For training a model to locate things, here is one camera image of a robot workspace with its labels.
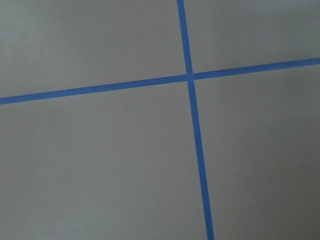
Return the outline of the blue tape grid lines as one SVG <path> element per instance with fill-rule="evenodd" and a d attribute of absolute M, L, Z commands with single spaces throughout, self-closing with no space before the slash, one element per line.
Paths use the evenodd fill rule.
<path fill-rule="evenodd" d="M 69 97 L 69 96 L 87 95 L 87 94 L 95 94 L 95 93 L 101 93 L 101 92 L 186 82 L 188 86 L 188 97 L 189 97 L 190 113 L 191 113 L 191 119 L 192 119 L 192 128 L 193 128 L 194 143 L 195 143 L 195 150 L 196 150 L 196 157 L 197 157 L 197 167 L 198 167 L 199 180 L 200 180 L 206 235 L 207 235 L 207 239 L 214 240 L 216 239 L 216 236 L 215 236 L 214 223 L 212 218 L 212 209 L 211 209 L 211 203 L 210 203 L 210 197 L 209 197 L 208 179 L 207 179 L 207 172 L 205 167 L 205 156 L 204 156 L 204 150 L 203 150 L 195 82 L 197 80 L 213 79 L 213 78 L 220 78 L 220 77 L 227 77 L 227 76 L 239 76 L 239 75 L 245 75 L 245 74 L 251 74 L 251 73 L 270 72 L 275 70 L 301 68 L 306 66 L 316 66 L 316 65 L 319 65 L 320 59 L 317 57 L 317 58 L 299 59 L 299 60 L 268 63 L 268 64 L 259 64 L 259 65 L 252 65 L 252 66 L 242 66 L 242 67 L 235 67 L 235 68 L 228 68 L 228 69 L 219 69 L 219 70 L 212 70 L 212 71 L 205 71 L 205 72 L 194 72 L 193 65 L 192 65 L 192 54 L 190 49 L 190 38 L 188 33 L 188 24 L 187 24 L 187 16 L 186 16 L 184 1 L 182 0 L 177 1 L 177 9 L 178 9 L 178 17 L 179 17 L 180 34 L 181 34 L 181 40 L 182 40 L 184 65 L 185 65 L 185 71 L 186 71 L 185 74 L 149 78 L 149 79 L 140 79 L 140 80 L 134 80 L 134 81 L 125 81 L 125 82 L 118 82 L 118 83 L 109 83 L 109 84 L 103 84 L 103 85 L 77 87 L 77 88 L 70 88 L 70 89 L 59 89 L 54 91 L 37 92 L 37 93 L 22 94 L 22 95 L 15 95 L 15 96 L 6 96 L 0 99 L 0 103 L 1 105 L 8 105 L 8 104 L 15 104 L 15 103 L 39 101 L 39 100 L 45 100 L 45 99 L 63 98 L 63 97 Z"/>

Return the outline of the brown table cover sheet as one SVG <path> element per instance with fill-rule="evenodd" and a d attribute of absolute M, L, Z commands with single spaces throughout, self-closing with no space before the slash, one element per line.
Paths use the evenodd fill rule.
<path fill-rule="evenodd" d="M 3 0 L 0 99 L 186 74 L 178 0 Z M 317 0 L 183 0 L 195 73 L 320 59 Z M 195 81 L 215 240 L 320 237 L 320 64 Z M 186 82 L 0 104 L 3 240 L 208 240 Z"/>

